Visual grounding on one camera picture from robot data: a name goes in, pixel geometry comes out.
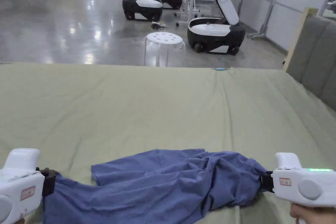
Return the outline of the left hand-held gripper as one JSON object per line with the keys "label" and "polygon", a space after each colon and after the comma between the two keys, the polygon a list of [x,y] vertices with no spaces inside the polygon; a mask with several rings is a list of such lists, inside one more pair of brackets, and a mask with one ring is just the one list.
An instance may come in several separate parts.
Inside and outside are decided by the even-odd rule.
{"label": "left hand-held gripper", "polygon": [[43,198],[53,194],[56,173],[39,169],[40,151],[13,149],[0,170],[0,223],[15,224],[34,212]]}

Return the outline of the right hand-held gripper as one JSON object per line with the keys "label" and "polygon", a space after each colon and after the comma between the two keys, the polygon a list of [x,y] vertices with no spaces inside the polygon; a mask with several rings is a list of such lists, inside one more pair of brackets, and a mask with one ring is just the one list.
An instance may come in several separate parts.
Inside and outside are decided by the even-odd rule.
{"label": "right hand-held gripper", "polygon": [[294,153],[276,153],[278,167],[260,176],[261,188],[278,198],[307,207],[336,206],[336,172],[302,168]]}

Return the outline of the person's right hand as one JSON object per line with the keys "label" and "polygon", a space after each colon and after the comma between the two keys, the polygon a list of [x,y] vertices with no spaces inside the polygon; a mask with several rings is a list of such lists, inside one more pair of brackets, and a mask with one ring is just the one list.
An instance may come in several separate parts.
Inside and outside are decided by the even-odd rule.
{"label": "person's right hand", "polygon": [[335,224],[336,209],[327,207],[310,208],[292,203],[290,206],[290,216],[305,221],[306,224]]}

